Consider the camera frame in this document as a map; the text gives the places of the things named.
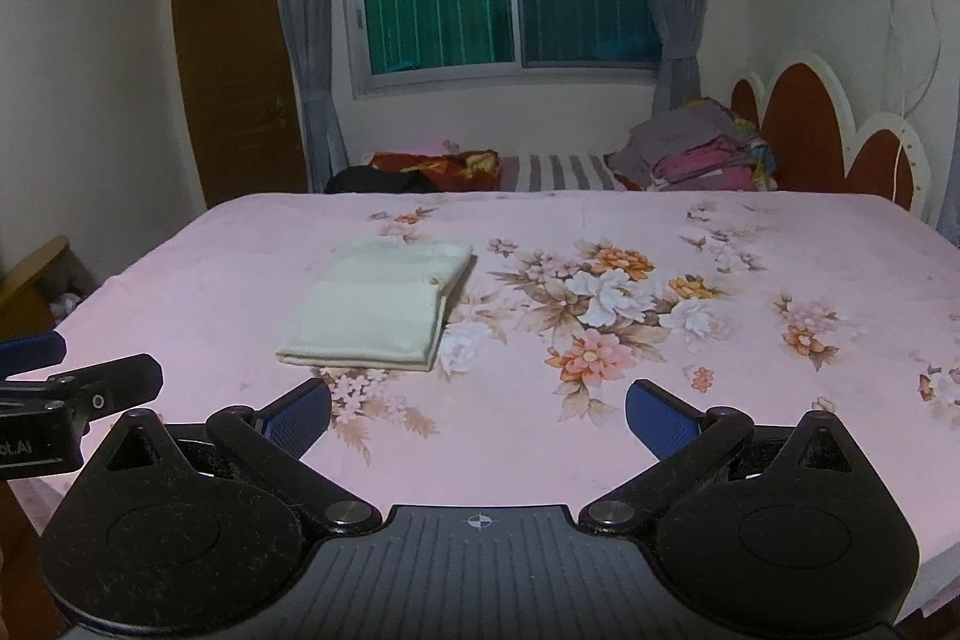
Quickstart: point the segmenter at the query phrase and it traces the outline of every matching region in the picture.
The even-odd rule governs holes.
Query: door
[[[176,61],[206,205],[305,193],[277,0],[172,0]]]

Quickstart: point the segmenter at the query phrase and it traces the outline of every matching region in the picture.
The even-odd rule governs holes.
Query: headboard
[[[760,127],[782,190],[876,194],[925,216],[930,165],[904,118],[880,112],[857,129],[840,80],[812,53],[784,61],[770,85],[755,73],[741,77],[731,109]]]

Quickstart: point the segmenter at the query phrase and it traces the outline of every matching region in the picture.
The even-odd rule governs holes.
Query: striped sheet
[[[599,155],[520,155],[500,159],[501,191],[622,191]]]

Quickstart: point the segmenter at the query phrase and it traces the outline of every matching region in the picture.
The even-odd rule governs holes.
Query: light green folded cloth
[[[367,242],[337,250],[287,329],[277,359],[429,371],[448,298],[472,252],[457,242]]]

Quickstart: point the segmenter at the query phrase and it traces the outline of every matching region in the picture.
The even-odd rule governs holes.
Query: window frame
[[[510,0],[514,60],[504,63],[468,64],[418,68],[411,71],[374,74],[371,69],[367,35],[366,0],[344,0],[344,23],[347,28],[350,82],[354,97],[371,92],[407,92],[404,89],[448,88],[443,83],[469,81],[470,85],[529,83],[606,83],[625,82],[649,85],[656,80],[659,61],[610,63],[555,63],[523,65],[523,20],[520,0]]]

